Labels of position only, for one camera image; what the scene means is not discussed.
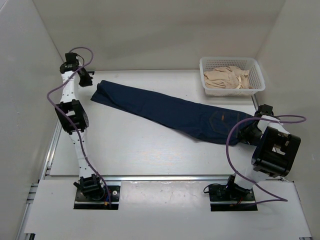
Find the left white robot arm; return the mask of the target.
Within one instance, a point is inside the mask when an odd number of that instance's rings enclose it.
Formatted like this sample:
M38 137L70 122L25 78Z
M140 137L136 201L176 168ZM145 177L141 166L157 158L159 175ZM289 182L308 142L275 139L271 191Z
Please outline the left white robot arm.
M75 148L79 169L79 180L74 183L75 187L88 200L100 201L106 195L105 188L101 178L86 160L89 118L79 100L79 87L92 86L93 77L83 67L80 58L75 52L65 54L65 62L59 69L63 83L62 97L55 112Z

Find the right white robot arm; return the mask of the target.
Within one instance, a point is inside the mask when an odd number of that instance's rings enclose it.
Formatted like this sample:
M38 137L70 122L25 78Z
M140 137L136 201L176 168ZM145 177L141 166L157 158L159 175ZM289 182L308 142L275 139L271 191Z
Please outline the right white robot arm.
M273 107L260 105L255 112L254 120L248 125L241 121L234 130L237 137L246 144L255 146L251 166L236 172L228 178L224 193L230 200L246 197L253 186L267 177L285 177L289 174L301 138L284 129Z

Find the dark blue denim trousers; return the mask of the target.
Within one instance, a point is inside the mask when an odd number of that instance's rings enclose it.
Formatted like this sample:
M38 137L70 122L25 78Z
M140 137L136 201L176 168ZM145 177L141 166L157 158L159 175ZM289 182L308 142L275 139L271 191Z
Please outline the dark blue denim trousers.
M235 124L250 118L245 112L195 103L105 80L97 84L91 100L153 121L200 141L219 145L229 143L231 146L247 143L241 135L241 129L249 125L249 122L242 123L229 135Z

